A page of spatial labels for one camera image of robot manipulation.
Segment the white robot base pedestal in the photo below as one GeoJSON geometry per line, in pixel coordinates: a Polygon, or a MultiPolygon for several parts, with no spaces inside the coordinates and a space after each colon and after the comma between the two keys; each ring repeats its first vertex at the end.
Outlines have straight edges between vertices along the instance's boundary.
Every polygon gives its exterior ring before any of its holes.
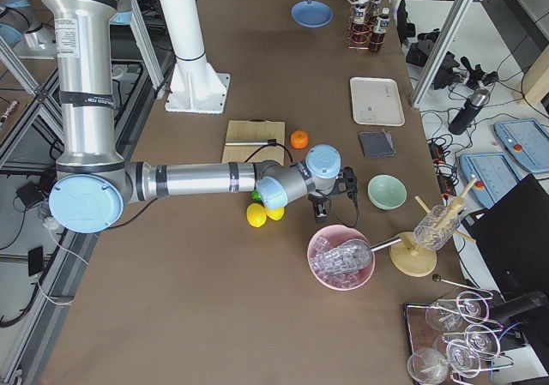
{"type": "Polygon", "coordinates": [[[160,0],[160,5],[176,58],[166,110],[220,115],[230,75],[208,62],[196,0],[160,0]]]}

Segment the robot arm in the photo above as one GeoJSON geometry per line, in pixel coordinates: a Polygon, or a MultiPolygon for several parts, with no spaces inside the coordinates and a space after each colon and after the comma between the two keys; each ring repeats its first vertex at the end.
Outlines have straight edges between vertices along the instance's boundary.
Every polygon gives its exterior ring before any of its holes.
{"type": "Polygon", "coordinates": [[[150,165],[117,151],[110,26],[132,16],[130,0],[42,0],[53,13],[63,114],[63,154],[49,196],[53,217],[79,233],[101,232],[133,202],[167,196],[257,190],[270,209],[326,196],[340,180],[341,156],[325,144],[283,166],[253,163],[150,165]]]}

